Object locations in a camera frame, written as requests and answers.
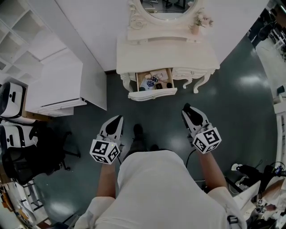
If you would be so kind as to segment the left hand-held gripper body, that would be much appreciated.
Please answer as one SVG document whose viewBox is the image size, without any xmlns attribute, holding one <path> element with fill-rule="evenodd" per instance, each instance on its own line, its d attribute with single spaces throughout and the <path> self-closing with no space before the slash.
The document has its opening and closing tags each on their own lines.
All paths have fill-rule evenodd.
<svg viewBox="0 0 286 229">
<path fill-rule="evenodd" d="M 124 117 L 117 115 L 107 120 L 101 126 L 99 134 L 104 135 L 106 139 L 93 139 L 89 154 L 99 163 L 111 165 L 120 155 L 123 144 L 121 136 L 123 134 Z"/>
</svg>

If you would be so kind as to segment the person's right hand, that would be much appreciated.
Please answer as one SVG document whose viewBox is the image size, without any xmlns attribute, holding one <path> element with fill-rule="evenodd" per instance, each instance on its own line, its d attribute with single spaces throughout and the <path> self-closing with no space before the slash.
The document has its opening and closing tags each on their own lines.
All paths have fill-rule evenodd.
<svg viewBox="0 0 286 229">
<path fill-rule="evenodd" d="M 206 131 L 208 131 L 208 130 L 210 130 L 210 129 L 212 129 L 212 128 L 213 128 L 212 124 L 211 124 L 211 123 L 207 123 L 205 126 L 203 126 L 203 127 L 198 131 L 198 133 L 206 132 Z"/>
</svg>

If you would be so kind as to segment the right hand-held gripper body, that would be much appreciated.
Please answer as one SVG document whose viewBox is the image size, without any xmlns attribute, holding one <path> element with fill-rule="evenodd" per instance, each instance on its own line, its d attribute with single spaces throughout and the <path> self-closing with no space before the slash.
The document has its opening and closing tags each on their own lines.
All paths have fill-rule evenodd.
<svg viewBox="0 0 286 229">
<path fill-rule="evenodd" d="M 191 143 L 200 153 L 205 154 L 217 148 L 222 139 L 216 127 L 213 126 L 206 132 L 198 133 L 203 126 L 210 123 L 205 113 L 186 103 L 181 115 L 189 131 Z"/>
</svg>

